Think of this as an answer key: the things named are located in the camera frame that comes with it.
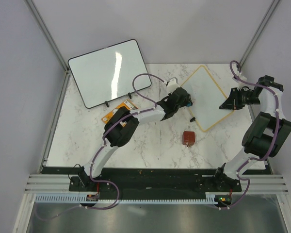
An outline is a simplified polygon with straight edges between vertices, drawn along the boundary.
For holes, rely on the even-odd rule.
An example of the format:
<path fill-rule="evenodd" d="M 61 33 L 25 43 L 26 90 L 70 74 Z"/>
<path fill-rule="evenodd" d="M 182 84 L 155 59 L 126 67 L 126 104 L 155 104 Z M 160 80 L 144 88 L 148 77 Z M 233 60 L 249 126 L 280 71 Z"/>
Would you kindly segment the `small yellow framed whiteboard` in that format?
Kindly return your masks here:
<path fill-rule="evenodd" d="M 200 65 L 181 87 L 191 95 L 193 104 L 189 111 L 201 131 L 207 132 L 233 113 L 233 110 L 219 108 L 227 96 L 204 65 Z"/>

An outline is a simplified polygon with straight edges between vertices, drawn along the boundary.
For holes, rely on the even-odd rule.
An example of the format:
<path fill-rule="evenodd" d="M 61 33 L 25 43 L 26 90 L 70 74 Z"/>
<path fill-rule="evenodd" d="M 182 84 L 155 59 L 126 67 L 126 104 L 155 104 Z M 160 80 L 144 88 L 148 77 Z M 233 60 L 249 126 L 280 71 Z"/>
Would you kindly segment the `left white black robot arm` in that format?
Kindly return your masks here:
<path fill-rule="evenodd" d="M 169 119 L 182 107 L 190 107 L 191 95 L 183 88 L 177 87 L 161 101 L 148 109 L 128 110 L 120 107 L 104 126 L 102 144 L 92 159 L 79 169 L 80 186 L 86 191 L 95 189 L 98 177 L 106 162 L 120 147 L 126 145 L 138 126 Z"/>

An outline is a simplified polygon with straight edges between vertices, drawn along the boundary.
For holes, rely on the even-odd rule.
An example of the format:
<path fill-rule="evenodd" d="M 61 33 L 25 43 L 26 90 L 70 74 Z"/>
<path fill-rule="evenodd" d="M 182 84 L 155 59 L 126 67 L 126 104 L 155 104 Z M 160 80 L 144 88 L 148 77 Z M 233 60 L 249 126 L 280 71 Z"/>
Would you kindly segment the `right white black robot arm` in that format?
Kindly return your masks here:
<path fill-rule="evenodd" d="M 260 105 L 256 116 L 242 139 L 242 150 L 215 172 L 213 187 L 218 191 L 235 186 L 240 176 L 253 164 L 275 157 L 291 132 L 291 122 L 286 120 L 281 96 L 284 87 L 271 76 L 258 79 L 253 89 L 232 88 L 227 100 L 220 105 L 221 110 L 240 110 L 246 105 Z"/>

